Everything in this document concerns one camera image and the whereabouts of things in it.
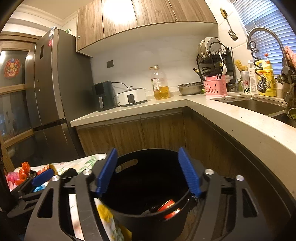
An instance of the pink plastic basket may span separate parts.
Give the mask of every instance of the pink plastic basket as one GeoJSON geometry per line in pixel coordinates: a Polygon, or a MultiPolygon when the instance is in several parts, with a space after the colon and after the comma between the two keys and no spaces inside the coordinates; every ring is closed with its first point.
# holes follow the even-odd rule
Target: pink plastic basket
{"type": "Polygon", "coordinates": [[[226,90],[226,78],[223,74],[220,80],[217,80],[217,76],[206,77],[205,84],[205,96],[207,97],[224,97],[227,96],[226,90]]]}

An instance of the faucet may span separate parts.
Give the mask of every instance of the faucet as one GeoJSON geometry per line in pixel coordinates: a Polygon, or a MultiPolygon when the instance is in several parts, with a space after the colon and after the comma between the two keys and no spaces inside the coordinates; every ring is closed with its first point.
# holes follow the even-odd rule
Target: faucet
{"type": "Polygon", "coordinates": [[[288,63],[288,58],[286,56],[286,53],[285,53],[285,50],[284,50],[284,47],[283,47],[283,44],[281,43],[279,37],[271,30],[269,30],[268,28],[264,28],[264,27],[255,27],[253,29],[251,29],[248,33],[248,36],[247,36],[247,49],[248,50],[251,50],[252,51],[252,56],[255,58],[254,60],[254,65],[256,67],[258,67],[257,69],[255,69],[255,73],[260,76],[261,80],[258,82],[258,85],[257,85],[257,90],[262,92],[262,93],[265,93],[266,92],[266,89],[267,89],[267,85],[266,85],[266,78],[261,76],[259,73],[257,73],[257,70],[262,70],[263,68],[259,65],[256,65],[255,62],[257,62],[258,60],[261,60],[260,58],[256,58],[253,54],[254,53],[258,53],[259,50],[256,49],[256,43],[254,41],[251,41],[251,37],[252,35],[257,32],[257,31],[264,31],[264,32],[267,32],[269,34],[271,34],[275,39],[276,41],[279,43],[279,46],[281,48],[281,51],[283,53],[283,58],[284,58],[284,66],[283,66],[283,73],[288,76],[288,83],[289,84],[292,84],[290,90],[288,92],[285,92],[284,93],[284,100],[285,102],[291,102],[293,99],[294,99],[294,94],[293,94],[293,90],[294,90],[294,83],[293,83],[293,80],[292,80],[292,76],[291,76],[291,71],[290,71],[290,67],[289,67],[289,63],[288,63]]]}

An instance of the upper cabinet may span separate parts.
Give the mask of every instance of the upper cabinet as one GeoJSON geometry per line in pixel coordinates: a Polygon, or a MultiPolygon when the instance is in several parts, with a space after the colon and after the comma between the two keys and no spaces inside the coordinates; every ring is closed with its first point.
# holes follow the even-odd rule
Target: upper cabinet
{"type": "Polygon", "coordinates": [[[204,0],[170,0],[177,21],[216,23],[204,0]]]}
{"type": "Polygon", "coordinates": [[[78,10],[76,51],[103,38],[102,1],[95,0],[78,10]]]}
{"type": "Polygon", "coordinates": [[[131,0],[102,0],[105,38],[138,27],[131,0]]]}
{"type": "Polygon", "coordinates": [[[149,38],[218,33],[205,0],[94,0],[77,18],[76,50],[91,57],[149,38]]]}
{"type": "Polygon", "coordinates": [[[176,22],[168,0],[132,0],[138,26],[176,22]]]}

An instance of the fruit sticker decoration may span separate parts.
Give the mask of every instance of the fruit sticker decoration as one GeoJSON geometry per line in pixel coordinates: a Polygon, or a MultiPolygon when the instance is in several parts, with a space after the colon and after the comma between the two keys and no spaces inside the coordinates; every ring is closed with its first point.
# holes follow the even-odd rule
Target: fruit sticker decoration
{"type": "Polygon", "coordinates": [[[5,78],[14,78],[18,75],[20,70],[20,60],[17,58],[11,58],[7,61],[4,69],[5,78]]]}

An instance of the red star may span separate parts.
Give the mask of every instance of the red star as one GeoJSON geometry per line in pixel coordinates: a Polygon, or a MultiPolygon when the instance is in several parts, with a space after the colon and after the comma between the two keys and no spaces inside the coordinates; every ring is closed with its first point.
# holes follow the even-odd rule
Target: red star
{"type": "Polygon", "coordinates": [[[247,86],[247,85],[249,85],[249,81],[248,80],[245,80],[244,81],[244,86],[247,86]]]}

